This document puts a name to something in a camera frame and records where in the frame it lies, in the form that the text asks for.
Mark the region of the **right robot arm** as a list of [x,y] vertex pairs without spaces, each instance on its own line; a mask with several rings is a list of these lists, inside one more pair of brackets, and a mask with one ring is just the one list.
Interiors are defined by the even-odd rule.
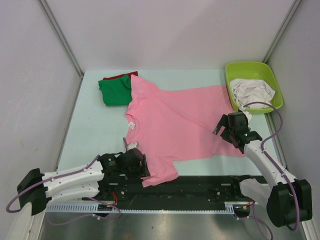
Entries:
[[213,134],[232,144],[258,168],[266,185],[251,175],[234,177],[231,196],[242,201],[250,198],[266,209],[270,221],[276,227],[284,227],[309,221],[313,217],[312,188],[305,179],[297,179],[279,162],[275,161],[263,146],[262,137],[249,128],[244,112],[223,114]]

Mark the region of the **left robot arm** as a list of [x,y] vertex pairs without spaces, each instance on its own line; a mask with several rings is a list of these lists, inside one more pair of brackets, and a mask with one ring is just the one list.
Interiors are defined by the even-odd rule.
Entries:
[[150,176],[147,159],[138,148],[126,152],[97,155],[90,163],[69,170],[42,173],[32,169],[17,186],[20,208],[31,204],[31,215],[37,215],[49,204],[69,200],[107,199],[120,176],[141,179]]

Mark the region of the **pink t shirt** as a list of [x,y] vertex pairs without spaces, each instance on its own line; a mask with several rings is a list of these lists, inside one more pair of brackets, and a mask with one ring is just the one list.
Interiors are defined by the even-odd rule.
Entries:
[[213,133],[222,115],[233,112],[225,85],[172,91],[133,76],[131,97],[126,141],[137,143],[146,157],[149,176],[142,179],[143,187],[175,180],[175,161],[242,156]]

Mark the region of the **green plastic basin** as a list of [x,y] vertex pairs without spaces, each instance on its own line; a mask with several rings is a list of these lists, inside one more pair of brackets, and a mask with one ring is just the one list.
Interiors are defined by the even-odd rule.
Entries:
[[230,87],[230,81],[235,79],[264,80],[273,90],[275,90],[275,95],[270,101],[270,104],[264,102],[252,102],[245,105],[246,110],[251,114],[266,114],[273,112],[274,108],[279,109],[282,107],[284,100],[279,84],[271,68],[263,62],[239,61],[229,63],[225,67],[225,76],[230,102],[236,112],[241,106],[235,102]]

